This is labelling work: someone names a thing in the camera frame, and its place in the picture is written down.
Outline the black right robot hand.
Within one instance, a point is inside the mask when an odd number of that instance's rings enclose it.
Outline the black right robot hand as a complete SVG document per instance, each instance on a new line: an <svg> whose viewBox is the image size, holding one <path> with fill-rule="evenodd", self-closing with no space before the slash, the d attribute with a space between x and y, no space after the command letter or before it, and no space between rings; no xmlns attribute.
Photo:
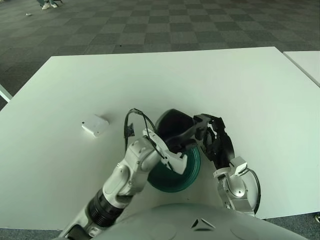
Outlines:
<svg viewBox="0 0 320 240"><path fill-rule="evenodd" d="M230 160L235 158L235 151L231 138L225 131L225 124L221 117L204 114L209 118L203 136L202 150L209 161L213 162L215 168L222 169L229 167Z"/></svg>

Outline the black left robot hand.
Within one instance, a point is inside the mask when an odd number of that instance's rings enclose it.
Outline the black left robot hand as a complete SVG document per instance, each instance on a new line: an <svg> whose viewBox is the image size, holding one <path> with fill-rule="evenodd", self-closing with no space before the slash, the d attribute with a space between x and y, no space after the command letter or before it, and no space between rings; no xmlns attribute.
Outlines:
<svg viewBox="0 0 320 240"><path fill-rule="evenodd" d="M164 112L152 125L151 139L160 153L160 161L169 170L184 174L187 152L197 147L211 119L204 114L193 117L177 109Z"/></svg>

